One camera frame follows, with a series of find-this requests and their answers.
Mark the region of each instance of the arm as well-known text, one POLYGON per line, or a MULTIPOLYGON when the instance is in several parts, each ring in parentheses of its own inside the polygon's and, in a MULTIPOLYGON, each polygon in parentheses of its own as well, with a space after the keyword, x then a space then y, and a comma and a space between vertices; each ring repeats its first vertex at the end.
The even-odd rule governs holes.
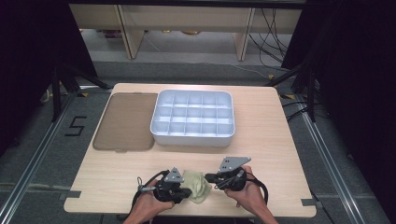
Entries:
MULTIPOLYGON (((148 185, 155 186, 157 180, 151 181, 148 185)), ((152 192, 142 193, 136 201, 131 214, 124 221, 124 224, 141 224, 154 219, 164 210, 171 209, 175 206, 173 202, 160 202, 152 192)))
MULTIPOLYGON (((253 174, 250 166, 243 166, 247 173, 253 174)), ((276 219, 268 209, 262 191, 259 186, 252 182, 247 182, 245 187, 240 191, 224 190, 228 197, 236 200, 236 206, 242 206, 247 211, 258 217, 264 224, 277 224, 276 219)))

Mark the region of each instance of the white storage box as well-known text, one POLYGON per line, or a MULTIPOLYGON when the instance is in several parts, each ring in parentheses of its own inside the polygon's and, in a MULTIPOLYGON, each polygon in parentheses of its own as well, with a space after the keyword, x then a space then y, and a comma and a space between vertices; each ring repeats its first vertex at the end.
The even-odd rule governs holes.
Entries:
POLYGON ((235 132, 226 91, 161 91, 150 130, 162 145, 227 147, 235 132))

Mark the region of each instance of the table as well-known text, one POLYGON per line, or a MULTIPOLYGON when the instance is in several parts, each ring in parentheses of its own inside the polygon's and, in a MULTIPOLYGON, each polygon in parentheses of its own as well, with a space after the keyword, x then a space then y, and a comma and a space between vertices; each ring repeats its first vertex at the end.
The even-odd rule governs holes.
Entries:
MULTIPOLYGON (((227 91, 233 97, 235 134, 228 147, 182 147, 154 144, 148 151, 99 151, 92 141, 78 170, 64 209, 72 213, 127 214, 143 182, 162 170, 177 169, 215 173, 225 156, 250 157, 247 165, 269 190, 268 206, 276 217, 312 217, 316 207, 303 206, 312 199, 290 129, 276 90, 271 87, 206 86, 173 84, 117 84, 117 92, 174 90, 227 91)), ((252 217, 223 191, 212 189, 200 204, 183 200, 164 216, 252 217)))

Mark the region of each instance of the storage box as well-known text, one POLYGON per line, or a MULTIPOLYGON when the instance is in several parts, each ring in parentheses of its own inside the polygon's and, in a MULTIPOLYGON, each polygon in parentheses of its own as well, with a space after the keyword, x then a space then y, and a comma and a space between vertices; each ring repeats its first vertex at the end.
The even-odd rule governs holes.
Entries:
POLYGON ((235 132, 226 91, 161 91, 150 130, 162 145, 227 147, 235 132))

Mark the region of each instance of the wooden table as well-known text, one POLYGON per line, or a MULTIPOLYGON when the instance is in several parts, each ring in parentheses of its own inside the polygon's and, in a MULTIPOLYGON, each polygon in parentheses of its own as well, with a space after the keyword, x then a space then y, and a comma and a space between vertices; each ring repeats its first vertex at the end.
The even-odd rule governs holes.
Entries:
MULTIPOLYGON (((73 213, 127 214, 137 191, 137 178, 143 182, 162 170, 177 167, 215 173, 225 156, 250 157, 247 165, 269 191, 268 206, 276 217, 313 217, 316 207, 303 206, 312 199, 290 129, 277 92, 270 87, 195 86, 168 84, 118 84, 113 92, 160 92, 174 90, 227 91, 233 97, 235 134, 228 147, 182 147, 154 144, 147 151, 99 151, 92 141, 78 170, 72 191, 78 198, 67 198, 64 209, 73 213)), ((183 200, 165 216, 252 217, 222 190, 212 189, 200 204, 183 200)))

